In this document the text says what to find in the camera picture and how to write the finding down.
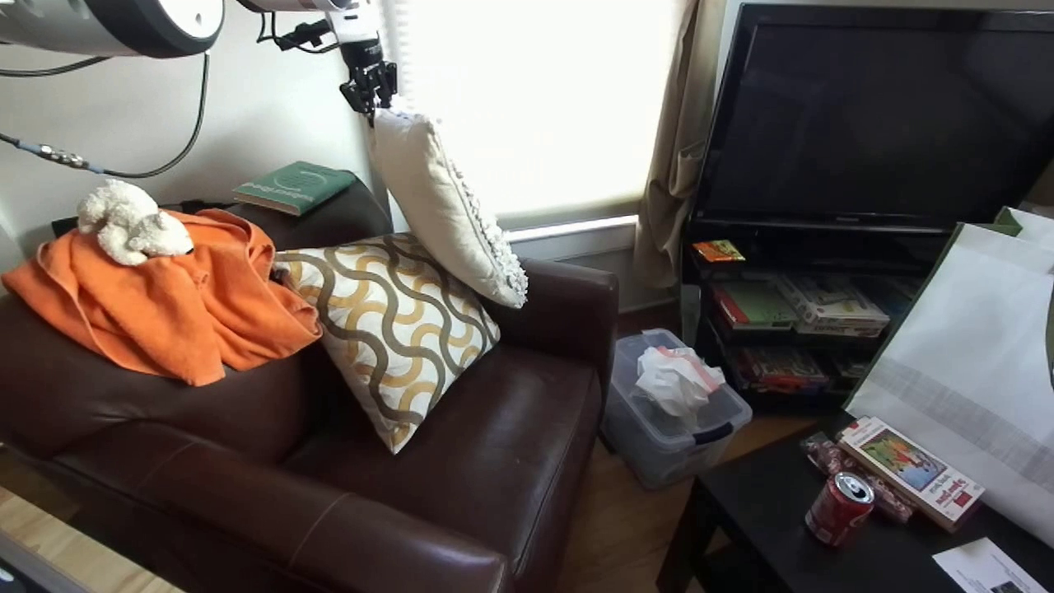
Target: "tv screen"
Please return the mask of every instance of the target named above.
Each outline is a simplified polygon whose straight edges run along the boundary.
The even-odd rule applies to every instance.
[[[695,215],[952,226],[1054,153],[1054,12],[743,7]]]

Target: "plastic bag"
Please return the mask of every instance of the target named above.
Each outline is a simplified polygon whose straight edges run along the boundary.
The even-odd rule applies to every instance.
[[[726,385],[726,373],[706,365],[695,349],[648,347],[634,359],[634,385],[665,411],[677,418],[697,415],[709,394]]]
[[[986,504],[1054,545],[1054,219],[963,225],[846,411],[981,482]]]

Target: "white pillow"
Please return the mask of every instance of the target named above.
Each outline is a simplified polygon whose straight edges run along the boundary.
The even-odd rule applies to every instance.
[[[412,233],[484,300],[519,308],[526,272],[493,215],[468,191],[436,124],[416,112],[374,112],[372,164],[401,208]]]

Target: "green book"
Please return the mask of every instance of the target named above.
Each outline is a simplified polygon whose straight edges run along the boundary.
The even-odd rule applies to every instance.
[[[711,284],[711,297],[717,300],[731,328],[791,332],[797,321],[788,297],[766,281],[717,281]]]
[[[264,179],[249,179],[233,188],[233,201],[302,217],[360,179],[345,168],[326,168],[313,160],[289,160]]]

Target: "soda can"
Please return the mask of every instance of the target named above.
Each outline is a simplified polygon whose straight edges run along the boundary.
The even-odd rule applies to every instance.
[[[860,475],[836,472],[827,478],[822,490],[805,514],[811,532],[827,545],[842,545],[846,535],[868,516],[876,507],[876,487]]]

